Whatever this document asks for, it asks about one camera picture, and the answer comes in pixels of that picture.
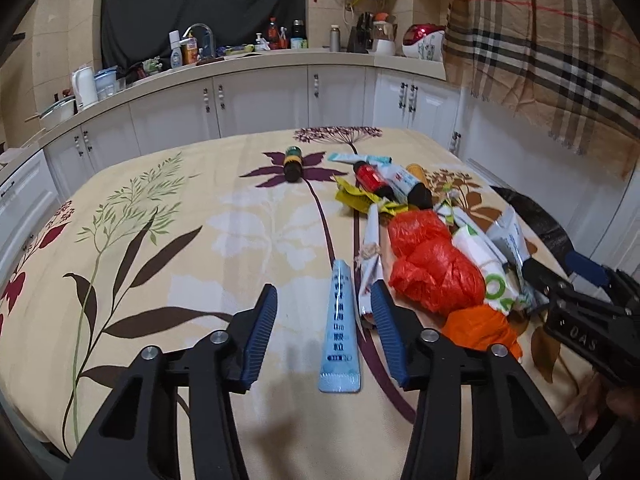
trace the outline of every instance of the blue tube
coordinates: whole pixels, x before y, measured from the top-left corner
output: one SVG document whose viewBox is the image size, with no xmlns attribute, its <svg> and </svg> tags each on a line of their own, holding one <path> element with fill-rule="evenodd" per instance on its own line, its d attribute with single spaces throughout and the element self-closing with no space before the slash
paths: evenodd
<svg viewBox="0 0 640 480">
<path fill-rule="evenodd" d="M 353 285 L 351 269 L 344 260 L 334 261 L 318 389 L 326 393 L 360 390 Z"/>
</svg>

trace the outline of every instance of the red plastic bag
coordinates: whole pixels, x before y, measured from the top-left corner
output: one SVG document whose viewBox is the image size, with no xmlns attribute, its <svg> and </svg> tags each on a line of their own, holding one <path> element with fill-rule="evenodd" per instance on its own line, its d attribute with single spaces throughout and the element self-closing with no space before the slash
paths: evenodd
<svg viewBox="0 0 640 480">
<path fill-rule="evenodd" d="M 400 258 L 413 253 L 421 243 L 437 238 L 451 240 L 451 233 L 431 210 L 406 211 L 396 215 L 387 228 L 394 254 Z"/>
<path fill-rule="evenodd" d="M 395 290 L 443 316 L 484 301 L 480 270 L 452 245 L 436 213 L 399 214 L 388 230 L 391 247 L 401 256 L 389 279 Z"/>
<path fill-rule="evenodd" d="M 492 344 L 501 343 L 516 359 L 522 357 L 518 336 L 507 318 L 487 304 L 452 312 L 442 333 L 459 346 L 484 352 Z"/>
</svg>

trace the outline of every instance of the thermos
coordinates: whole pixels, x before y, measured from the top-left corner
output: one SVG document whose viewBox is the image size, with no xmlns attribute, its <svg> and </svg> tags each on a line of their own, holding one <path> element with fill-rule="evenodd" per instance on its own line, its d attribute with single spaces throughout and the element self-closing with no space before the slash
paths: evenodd
<svg viewBox="0 0 640 480">
<path fill-rule="evenodd" d="M 329 32 L 329 52 L 340 52 L 340 27 L 331 26 Z"/>
</svg>

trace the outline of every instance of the tablecloth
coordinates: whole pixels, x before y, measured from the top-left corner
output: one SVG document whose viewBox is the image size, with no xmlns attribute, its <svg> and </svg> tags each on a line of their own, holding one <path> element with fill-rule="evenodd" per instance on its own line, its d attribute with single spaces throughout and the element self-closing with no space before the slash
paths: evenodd
<svg viewBox="0 0 640 480">
<path fill-rule="evenodd" d="M 304 154 L 304 179 L 296 184 L 282 173 L 292 144 Z M 247 394 L 232 396 L 251 478 L 398 478 L 417 392 L 404 393 L 389 378 L 376 334 L 359 328 L 358 394 L 317 388 L 331 263 L 353 263 L 366 222 L 334 200 L 332 177 L 351 167 L 327 161 L 330 152 L 422 165 L 432 189 L 449 182 L 460 190 L 463 208 L 483 229 L 506 206 L 436 142 L 391 128 L 238 136 L 107 168 L 34 239 L 0 302 L 0 388 L 25 424 L 71 455 L 142 348 L 192 346 L 251 308 L 269 282 L 278 290 L 278 315 L 260 377 Z M 522 227 L 534 257 L 562 274 Z M 511 322 L 522 333 L 523 366 L 560 412 L 589 365 L 545 336 L 539 319 Z M 189 479 L 184 390 L 178 447 Z M 462 462 L 471 444 L 468 391 L 463 401 Z"/>
</svg>

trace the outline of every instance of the red bottle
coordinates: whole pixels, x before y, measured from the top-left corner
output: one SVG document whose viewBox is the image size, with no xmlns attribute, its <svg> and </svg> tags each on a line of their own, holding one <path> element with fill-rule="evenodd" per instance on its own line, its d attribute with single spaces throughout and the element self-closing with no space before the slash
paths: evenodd
<svg viewBox="0 0 640 480">
<path fill-rule="evenodd" d="M 267 29 L 267 41 L 271 50 L 280 48 L 280 35 L 276 26 L 276 19 L 270 18 L 269 28 Z"/>
<path fill-rule="evenodd" d="M 357 181 L 366 191 L 375 193 L 382 198 L 388 198 L 392 202 L 396 201 L 393 189 L 372 165 L 359 160 L 353 165 L 353 171 Z"/>
</svg>

